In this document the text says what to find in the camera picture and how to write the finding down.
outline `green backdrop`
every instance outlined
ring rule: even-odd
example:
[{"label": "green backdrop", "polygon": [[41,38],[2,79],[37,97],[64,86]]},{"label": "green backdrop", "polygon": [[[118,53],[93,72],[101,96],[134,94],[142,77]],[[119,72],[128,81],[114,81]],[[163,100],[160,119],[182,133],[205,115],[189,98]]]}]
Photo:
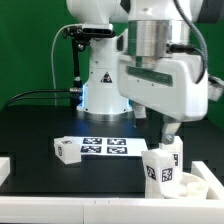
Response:
[{"label": "green backdrop", "polygon": [[[65,0],[0,0],[0,107],[18,93],[53,87],[50,52],[54,36],[62,26],[75,22]],[[119,32],[124,27],[115,25]],[[199,24],[198,27],[208,44],[209,73],[224,79],[224,22]],[[88,74],[87,58],[88,51],[80,57],[84,80]],[[69,39],[60,37],[57,42],[55,69],[58,88],[71,87]],[[208,117],[224,129],[223,103],[224,97],[217,103],[210,102]]]}]

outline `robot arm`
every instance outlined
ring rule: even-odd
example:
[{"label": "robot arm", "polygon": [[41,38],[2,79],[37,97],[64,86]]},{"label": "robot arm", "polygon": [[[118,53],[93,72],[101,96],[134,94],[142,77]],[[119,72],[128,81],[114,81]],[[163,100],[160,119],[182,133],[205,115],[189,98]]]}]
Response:
[{"label": "robot arm", "polygon": [[[120,38],[127,49],[121,49],[120,53],[116,53],[116,49],[111,54],[109,51],[113,44],[110,46],[109,42],[95,42],[92,45],[95,55],[91,54],[94,60],[90,59],[90,62],[99,62],[96,58],[107,61],[106,58],[111,58],[111,55],[117,57],[116,60],[111,58],[115,63],[113,68],[116,67],[118,73],[117,77],[113,78],[117,87],[113,88],[117,88],[122,97],[136,103],[137,106],[133,109],[142,108],[141,106],[151,108],[171,118],[171,121],[166,120],[172,124],[200,120],[207,113],[208,106],[207,59],[204,52],[188,45],[190,28],[180,11],[183,9],[184,15],[192,22],[215,22],[224,14],[224,0],[179,0],[179,10],[176,2],[67,0],[71,14],[85,23],[86,27],[99,28],[110,22],[128,22],[128,35],[125,32],[123,39]],[[107,50],[103,57],[104,51],[101,48],[104,47],[107,47]],[[199,55],[193,54],[193,51],[199,52]],[[91,66],[92,73],[99,73],[96,69],[99,71],[105,66],[111,67],[111,64],[92,63]],[[90,86],[94,86],[96,94],[96,78],[90,79],[93,82],[88,83],[88,91]]]}]

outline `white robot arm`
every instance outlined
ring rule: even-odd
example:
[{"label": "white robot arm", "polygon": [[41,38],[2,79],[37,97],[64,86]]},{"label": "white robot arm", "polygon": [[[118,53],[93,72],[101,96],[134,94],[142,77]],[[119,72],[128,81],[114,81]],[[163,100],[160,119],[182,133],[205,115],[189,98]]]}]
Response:
[{"label": "white robot arm", "polygon": [[89,80],[79,111],[110,120],[130,111],[130,99],[137,118],[144,118],[148,107],[175,124],[164,133],[205,116],[207,52],[188,45],[189,23],[220,19],[223,0],[67,0],[67,5],[93,33],[108,30],[110,22],[128,22],[120,37],[91,41]]}]

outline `black table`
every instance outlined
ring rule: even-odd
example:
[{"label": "black table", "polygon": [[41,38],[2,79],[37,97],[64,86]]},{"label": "black table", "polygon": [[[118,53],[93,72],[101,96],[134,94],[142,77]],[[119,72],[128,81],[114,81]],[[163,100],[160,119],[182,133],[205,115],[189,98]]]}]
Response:
[{"label": "black table", "polygon": [[[162,116],[148,110],[148,127],[133,120],[97,122],[78,118],[69,107],[12,106],[0,112],[0,156],[11,159],[11,174],[0,187],[6,196],[144,197],[145,177],[138,157],[82,156],[64,165],[54,154],[53,139],[64,136],[145,138],[156,148]],[[205,161],[224,184],[224,132],[210,121],[182,124],[184,169]]]}]

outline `cable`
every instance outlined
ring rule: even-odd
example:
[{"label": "cable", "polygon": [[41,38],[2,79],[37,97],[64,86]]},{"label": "cable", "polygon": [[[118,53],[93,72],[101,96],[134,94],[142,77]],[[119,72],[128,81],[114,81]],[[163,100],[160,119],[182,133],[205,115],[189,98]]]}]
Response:
[{"label": "cable", "polygon": [[55,99],[71,99],[71,97],[22,97],[22,98],[18,98],[18,99],[14,99],[14,100],[10,100],[8,101],[3,107],[2,110],[5,110],[10,104],[15,103],[17,101],[21,101],[21,100],[55,100]]},{"label": "cable", "polygon": [[195,82],[195,84],[198,84],[201,82],[201,80],[203,79],[203,77],[205,75],[206,62],[204,59],[204,54],[200,49],[198,49],[194,45],[171,44],[171,45],[168,45],[167,52],[168,53],[187,53],[187,54],[193,54],[194,52],[197,52],[201,56],[201,59],[202,59],[202,71],[201,71],[197,81]]},{"label": "cable", "polygon": [[10,104],[11,102],[14,102],[15,100],[19,100],[20,98],[22,98],[24,96],[27,96],[30,94],[36,94],[36,93],[70,93],[70,90],[69,89],[57,89],[57,90],[55,90],[55,89],[53,89],[53,90],[51,90],[51,89],[38,90],[37,89],[37,90],[27,91],[24,93],[20,93],[20,94],[14,96],[13,98],[11,98],[10,100],[8,100],[2,109],[5,109],[5,107],[7,107],[8,104]]},{"label": "cable", "polygon": [[56,73],[55,73],[55,68],[54,68],[54,51],[55,51],[55,45],[56,45],[57,39],[58,39],[60,33],[64,29],[70,28],[72,26],[77,26],[77,25],[79,25],[79,24],[70,24],[70,25],[63,26],[61,29],[59,29],[59,31],[56,33],[56,35],[54,37],[53,44],[52,44],[52,47],[51,47],[51,70],[52,70],[52,80],[53,80],[54,89],[57,89]]},{"label": "cable", "polygon": [[208,50],[207,50],[207,44],[205,42],[204,37],[202,36],[202,34],[198,30],[198,28],[187,18],[187,16],[185,15],[183,9],[180,6],[179,1],[178,0],[173,0],[173,1],[174,1],[174,4],[175,4],[178,12],[180,13],[182,18],[184,19],[184,21],[187,23],[187,25],[191,28],[191,30],[194,32],[194,34],[198,38],[198,41],[199,41],[199,44],[200,44],[200,47],[201,47],[201,51],[203,53],[203,58],[204,58],[204,62],[205,62],[205,68],[207,68],[207,64],[208,64]]}]

